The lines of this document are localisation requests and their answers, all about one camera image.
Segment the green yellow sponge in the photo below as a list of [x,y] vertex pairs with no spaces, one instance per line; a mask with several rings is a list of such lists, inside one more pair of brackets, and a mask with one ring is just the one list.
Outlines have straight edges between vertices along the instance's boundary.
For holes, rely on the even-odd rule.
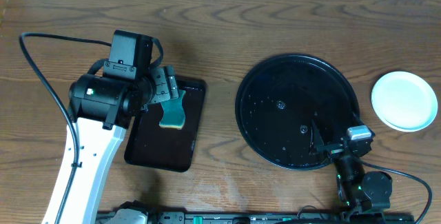
[[159,122],[161,128],[181,130],[185,125],[185,111],[183,108],[184,90],[178,91],[178,98],[161,103],[163,117]]

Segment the light blue plate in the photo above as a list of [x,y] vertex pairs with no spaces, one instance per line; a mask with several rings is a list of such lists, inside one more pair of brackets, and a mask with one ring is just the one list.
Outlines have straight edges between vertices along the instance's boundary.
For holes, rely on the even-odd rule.
[[380,77],[371,91],[371,105],[384,124],[401,132],[427,128],[438,113],[433,88],[423,78],[405,71]]

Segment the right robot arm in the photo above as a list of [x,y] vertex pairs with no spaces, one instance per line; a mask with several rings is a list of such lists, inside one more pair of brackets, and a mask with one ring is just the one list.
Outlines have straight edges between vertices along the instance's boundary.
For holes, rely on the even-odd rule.
[[384,210],[390,208],[392,193],[391,177],[381,171],[366,172],[358,149],[365,155],[371,150],[375,134],[357,115],[358,124],[347,128],[337,141],[324,142],[315,121],[311,122],[311,151],[324,156],[337,171],[340,200],[347,204],[341,211],[340,220],[346,223],[386,223]]

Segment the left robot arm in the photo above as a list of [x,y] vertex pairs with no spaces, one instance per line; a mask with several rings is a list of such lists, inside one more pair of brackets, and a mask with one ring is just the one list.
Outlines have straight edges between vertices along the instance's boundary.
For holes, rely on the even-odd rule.
[[96,62],[70,88],[66,144],[44,223],[94,223],[107,175],[133,116],[155,103],[183,97],[174,68],[152,68],[137,77],[134,66],[109,73]]

